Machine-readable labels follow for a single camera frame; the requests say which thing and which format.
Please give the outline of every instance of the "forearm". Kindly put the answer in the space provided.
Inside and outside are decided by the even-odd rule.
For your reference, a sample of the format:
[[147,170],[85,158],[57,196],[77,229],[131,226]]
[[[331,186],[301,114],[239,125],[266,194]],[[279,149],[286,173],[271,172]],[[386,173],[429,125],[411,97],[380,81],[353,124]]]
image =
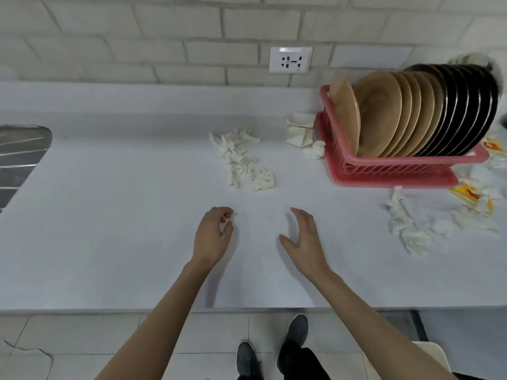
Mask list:
[[382,380],[456,380],[329,272],[315,286],[333,307]]
[[185,265],[171,289],[96,380],[161,379],[208,273],[192,262]]

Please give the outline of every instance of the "white wall socket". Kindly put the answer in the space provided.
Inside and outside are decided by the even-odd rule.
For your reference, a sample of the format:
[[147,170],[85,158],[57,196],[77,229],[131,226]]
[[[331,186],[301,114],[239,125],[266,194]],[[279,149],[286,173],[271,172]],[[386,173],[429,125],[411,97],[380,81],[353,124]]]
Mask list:
[[269,56],[269,73],[308,73],[312,47],[273,47]]

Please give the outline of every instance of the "person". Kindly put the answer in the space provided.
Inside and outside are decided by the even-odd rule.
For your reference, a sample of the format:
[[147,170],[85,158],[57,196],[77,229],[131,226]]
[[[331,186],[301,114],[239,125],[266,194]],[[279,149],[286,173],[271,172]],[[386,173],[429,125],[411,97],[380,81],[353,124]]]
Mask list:
[[[295,267],[329,302],[350,331],[382,380],[456,380],[432,357],[397,331],[368,306],[334,273],[326,261],[313,217],[291,208],[299,227],[294,242],[279,239]],[[213,207],[204,215],[194,240],[190,261],[146,320],[134,332],[96,380],[160,380],[200,287],[215,264],[224,256],[234,230],[231,208]],[[220,223],[226,223],[223,231]],[[303,344],[308,319],[298,315],[277,355],[278,369],[285,380],[327,380],[318,359]],[[260,363],[250,343],[237,352],[239,380],[262,380]]]

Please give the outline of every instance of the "red plastic basket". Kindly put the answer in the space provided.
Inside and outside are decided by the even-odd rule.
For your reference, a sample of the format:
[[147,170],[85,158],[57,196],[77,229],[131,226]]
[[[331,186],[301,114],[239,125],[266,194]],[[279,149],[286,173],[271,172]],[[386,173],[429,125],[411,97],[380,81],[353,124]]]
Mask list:
[[326,142],[326,159],[331,175],[340,185],[450,188],[458,184],[450,168],[452,165],[483,163],[489,157],[479,143],[465,156],[359,158],[350,150],[328,92],[329,85],[320,88],[325,110],[317,114],[315,124],[320,137]]

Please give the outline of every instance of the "black pants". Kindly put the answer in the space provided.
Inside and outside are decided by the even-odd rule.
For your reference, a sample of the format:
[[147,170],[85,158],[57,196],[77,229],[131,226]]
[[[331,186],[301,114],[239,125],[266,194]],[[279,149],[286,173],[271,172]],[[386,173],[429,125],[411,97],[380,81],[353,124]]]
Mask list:
[[[331,380],[315,354],[288,341],[280,351],[280,367],[285,380]],[[238,380],[263,380],[259,374],[240,376]]]

